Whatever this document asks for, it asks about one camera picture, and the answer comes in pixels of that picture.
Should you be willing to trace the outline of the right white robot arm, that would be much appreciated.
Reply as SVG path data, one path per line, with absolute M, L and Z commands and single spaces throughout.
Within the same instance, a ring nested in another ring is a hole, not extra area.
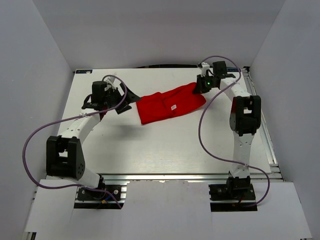
M 227 72 L 225 61 L 212 64 L 201 62 L 197 65 L 201 74 L 197 75 L 193 94 L 208 93 L 218 88 L 231 101 L 229 126 L 233 131 L 233 158 L 229 174 L 234 179 L 247 179 L 250 176 L 249 163 L 251 145 L 261 126 L 261 98 L 243 88 L 235 75 Z

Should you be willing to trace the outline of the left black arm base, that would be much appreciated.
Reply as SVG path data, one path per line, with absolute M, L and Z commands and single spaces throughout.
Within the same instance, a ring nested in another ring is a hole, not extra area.
M 86 188 L 78 188 L 74 208 L 87 210 L 119 210 L 125 203 L 128 181 L 105 180 L 105 190 L 92 191 Z

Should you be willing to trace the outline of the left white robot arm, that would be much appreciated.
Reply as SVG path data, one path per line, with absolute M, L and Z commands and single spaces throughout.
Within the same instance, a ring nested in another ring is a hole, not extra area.
M 87 187 L 96 200 L 105 196 L 106 187 L 103 177 L 86 167 L 82 144 L 107 110 L 121 114 L 132 108 L 131 103 L 141 100 L 124 83 L 120 83 L 120 87 L 124 94 L 109 80 L 94 81 L 79 118 L 60 135 L 50 136 L 46 141 L 46 174 Z

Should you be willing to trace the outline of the red t-shirt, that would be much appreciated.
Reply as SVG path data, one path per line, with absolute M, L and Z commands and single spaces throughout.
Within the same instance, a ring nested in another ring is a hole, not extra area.
M 142 125 L 189 114 L 206 103 L 201 94 L 194 94 L 195 82 L 179 86 L 166 92 L 143 96 L 137 103 Z

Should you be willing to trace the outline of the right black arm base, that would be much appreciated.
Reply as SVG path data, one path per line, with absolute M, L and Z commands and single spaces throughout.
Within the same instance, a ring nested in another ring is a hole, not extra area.
M 224 184 L 210 184 L 210 210 L 212 213 L 256 212 L 256 195 L 251 178 L 228 177 Z

